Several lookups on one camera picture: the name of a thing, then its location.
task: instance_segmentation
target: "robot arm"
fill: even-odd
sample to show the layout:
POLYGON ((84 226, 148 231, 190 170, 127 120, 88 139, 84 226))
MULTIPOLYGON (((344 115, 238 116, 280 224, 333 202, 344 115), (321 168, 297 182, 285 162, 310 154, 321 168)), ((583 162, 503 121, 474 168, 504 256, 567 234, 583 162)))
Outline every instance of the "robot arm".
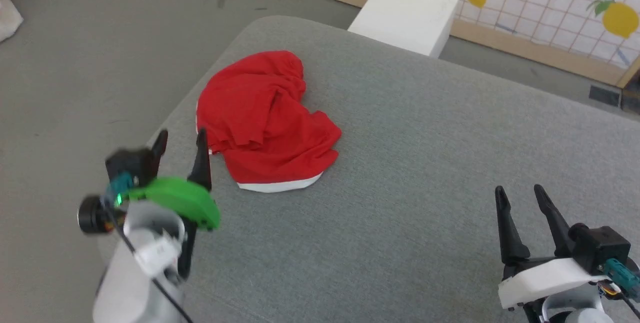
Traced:
POLYGON ((115 230, 121 237, 96 292, 95 323, 191 321, 182 304, 196 232, 217 228, 220 213, 210 196, 206 132, 198 134, 187 179, 157 177, 167 139, 162 131, 151 149, 112 154, 107 193, 85 198, 78 209, 85 234, 115 230))
POLYGON ((631 244, 608 226, 569 228, 544 188, 534 187, 555 244, 552 257, 530 257, 511 216, 502 186, 495 189, 503 280, 498 296, 503 309, 522 307, 530 323, 613 323, 602 308, 609 300, 640 300, 638 266, 629 257, 631 244), (551 316, 551 309, 570 309, 551 316))

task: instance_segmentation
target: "gray table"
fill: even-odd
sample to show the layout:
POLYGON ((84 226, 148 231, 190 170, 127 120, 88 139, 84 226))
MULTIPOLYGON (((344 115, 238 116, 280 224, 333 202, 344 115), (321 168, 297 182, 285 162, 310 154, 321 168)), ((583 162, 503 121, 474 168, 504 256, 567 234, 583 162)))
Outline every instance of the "gray table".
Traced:
POLYGON ((611 225, 640 258, 638 123, 299 18, 233 41, 163 124, 161 175, 190 170, 208 79, 267 50, 302 59, 302 102, 342 129, 340 156, 313 186, 273 194, 240 190, 212 157, 222 225, 196 241, 197 322, 524 322, 498 301, 498 185, 533 255, 553 253, 542 184, 570 224, 611 225))

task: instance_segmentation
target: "wooden baseboard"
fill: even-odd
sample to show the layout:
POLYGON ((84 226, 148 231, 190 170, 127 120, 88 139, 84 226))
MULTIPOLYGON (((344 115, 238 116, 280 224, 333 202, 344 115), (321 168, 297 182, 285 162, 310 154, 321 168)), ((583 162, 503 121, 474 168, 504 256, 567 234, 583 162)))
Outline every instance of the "wooden baseboard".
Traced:
MULTIPOLYGON (((367 0, 336 0, 355 7, 363 7, 367 0)), ((490 29, 488 27, 479 26, 464 20, 456 19, 451 27, 451 36, 464 39, 478 45, 487 46, 508 54, 517 55, 519 57, 530 59, 538 63, 546 64, 563 71, 571 72, 576 75, 587 77, 610 86, 624 88, 633 74, 637 72, 637 68, 633 73, 635 63, 629 70, 624 70, 613 64, 607 64, 598 59, 588 58, 579 54, 573 54, 562 49, 551 47, 550 45, 541 45, 531 42, 525 38, 519 38, 512 34, 503 33, 490 29)))

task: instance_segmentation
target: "white label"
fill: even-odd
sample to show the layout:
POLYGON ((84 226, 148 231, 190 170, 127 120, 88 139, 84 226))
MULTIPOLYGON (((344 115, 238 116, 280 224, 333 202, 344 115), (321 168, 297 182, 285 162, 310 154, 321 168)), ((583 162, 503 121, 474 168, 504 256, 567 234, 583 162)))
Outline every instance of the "white label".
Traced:
POLYGON ((135 260, 149 277, 160 275, 167 267, 176 263, 180 256, 177 242, 166 235, 135 251, 135 260))

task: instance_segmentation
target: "black cable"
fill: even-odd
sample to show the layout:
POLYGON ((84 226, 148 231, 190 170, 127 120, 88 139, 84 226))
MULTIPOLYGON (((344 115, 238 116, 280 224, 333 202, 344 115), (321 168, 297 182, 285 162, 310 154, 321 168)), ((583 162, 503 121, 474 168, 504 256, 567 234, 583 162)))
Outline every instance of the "black cable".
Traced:
MULTIPOLYGON (((114 212, 112 211, 112 207, 110 207, 109 204, 107 204, 104 201, 102 202, 102 205, 104 207, 104 210, 107 212, 107 216, 109 216, 110 221, 113 223, 113 229, 115 229, 116 232, 118 232, 118 235, 120 236, 120 238, 122 239, 122 241, 124 242, 128 250, 131 251, 131 254, 132 255, 135 254, 136 248, 133 246, 133 244, 131 244, 131 241, 129 240, 129 238, 124 234, 124 230, 118 224, 118 220, 116 219, 114 212)), ((163 287, 162 284, 160 284, 160 282, 158 282, 156 278, 152 277, 151 282, 153 282, 153 285, 155 285, 158 288, 158 291, 160 291, 160 293, 162 293, 162 295, 165 296, 165 298, 167 298, 169 302, 171 302, 171 304, 180 313, 182 318, 184 318, 184 320, 187 321, 187 323, 194 323, 194 321, 191 319, 189 314, 187 314, 187 312, 185 312, 183 307, 181 307, 180 304, 178 304, 178 302, 176 302, 176 300, 174 300, 174 298, 172 298, 172 296, 169 295, 165 287, 163 287)))
POLYGON ((635 314, 635 316, 640 319, 640 311, 638 311, 638 309, 636 308, 636 305, 633 304, 633 302, 629 299, 628 296, 626 296, 624 293, 618 293, 620 296, 622 296, 622 300, 626 303, 627 306, 629 306, 629 308, 631 309, 631 312, 633 312, 633 314, 635 314))

